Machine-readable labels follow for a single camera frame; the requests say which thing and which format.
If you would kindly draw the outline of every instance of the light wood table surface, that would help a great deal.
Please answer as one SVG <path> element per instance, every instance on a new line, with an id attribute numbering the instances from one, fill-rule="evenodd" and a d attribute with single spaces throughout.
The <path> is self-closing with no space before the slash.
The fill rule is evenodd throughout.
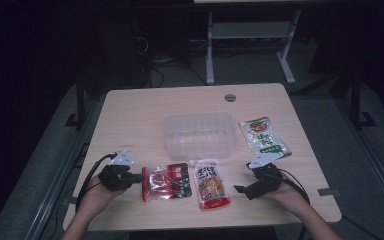
<path id="1" fill-rule="evenodd" d="M 234 94 L 236 101 L 227 102 L 226 94 Z M 208 227 L 265 226 L 299 223 L 277 203 L 265 199 L 248 200 L 237 193 L 233 185 L 248 186 L 256 181 L 246 163 L 252 160 L 237 123 L 269 117 L 280 138 L 290 147 L 292 155 L 273 162 L 292 173 L 305 187 L 311 205 L 328 222 L 341 219 L 340 210 L 332 195 L 319 196 L 317 190 L 329 188 L 314 152 L 308 142 L 291 101 L 281 84 L 225 85 L 163 89 L 117 90 L 108 93 L 100 114 L 85 163 L 77 182 L 74 196 L 93 164 L 108 153 L 127 149 L 135 161 L 132 173 L 142 167 L 178 163 L 164 148 L 164 119 L 173 114 L 226 111 L 235 121 L 237 143 L 229 158 L 219 159 L 231 203 L 228 206 L 201 210 L 191 176 L 192 196 L 183 199 L 143 202 L 141 185 L 134 184 L 126 193 L 114 199 L 97 216 L 89 230 L 155 230 Z M 99 173 L 104 161 L 96 171 Z M 66 228 L 74 215 L 70 205 Z"/>

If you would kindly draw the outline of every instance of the food wrapper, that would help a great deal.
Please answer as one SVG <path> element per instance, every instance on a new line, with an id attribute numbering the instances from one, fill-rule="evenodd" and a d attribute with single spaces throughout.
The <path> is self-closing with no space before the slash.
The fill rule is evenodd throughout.
<path id="1" fill-rule="evenodd" d="M 170 164 L 150 171 L 142 168 L 142 199 L 144 202 L 157 199 L 184 198 L 192 195 L 186 163 Z"/>
<path id="2" fill-rule="evenodd" d="M 194 178 L 198 190 L 201 209 L 211 209 L 230 203 L 230 197 L 223 186 L 223 178 L 216 159 L 190 162 L 194 169 Z"/>
<path id="3" fill-rule="evenodd" d="M 261 153 L 292 154 L 289 147 L 280 139 L 268 117 L 239 123 L 242 134 L 254 156 Z"/>

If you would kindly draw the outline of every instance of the white clip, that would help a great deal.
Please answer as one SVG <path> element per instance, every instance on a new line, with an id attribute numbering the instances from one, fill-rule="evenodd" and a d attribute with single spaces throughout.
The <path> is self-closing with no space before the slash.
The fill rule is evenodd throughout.
<path id="1" fill-rule="evenodd" d="M 249 164 L 250 169 L 264 167 L 265 165 L 273 162 L 276 159 L 279 159 L 285 155 L 283 152 L 276 153 L 257 153 L 255 158 Z"/>
<path id="2" fill-rule="evenodd" d="M 127 150 L 119 153 L 115 158 L 111 159 L 111 165 L 133 166 L 135 162 L 130 157 Z"/>

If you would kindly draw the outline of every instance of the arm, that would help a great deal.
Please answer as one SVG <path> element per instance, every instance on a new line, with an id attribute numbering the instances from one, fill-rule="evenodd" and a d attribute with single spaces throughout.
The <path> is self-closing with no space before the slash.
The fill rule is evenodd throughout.
<path id="1" fill-rule="evenodd" d="M 62 239 L 83 239 L 90 222 L 108 206 L 116 196 L 124 193 L 126 190 L 111 192 L 106 189 L 98 176 L 91 178 L 79 209 L 67 227 Z"/>
<path id="2" fill-rule="evenodd" d="M 298 217 L 313 239 L 342 239 L 331 226 L 295 189 L 282 182 L 279 189 L 263 198 L 279 202 L 287 211 Z"/>

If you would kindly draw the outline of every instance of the clear plastic container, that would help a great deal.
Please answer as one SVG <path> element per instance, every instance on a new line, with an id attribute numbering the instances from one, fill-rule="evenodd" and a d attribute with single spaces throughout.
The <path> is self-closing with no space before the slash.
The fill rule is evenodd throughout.
<path id="1" fill-rule="evenodd" d="M 171 115 L 164 131 L 165 148 L 176 160 L 226 158 L 236 145 L 233 118 L 227 112 Z"/>

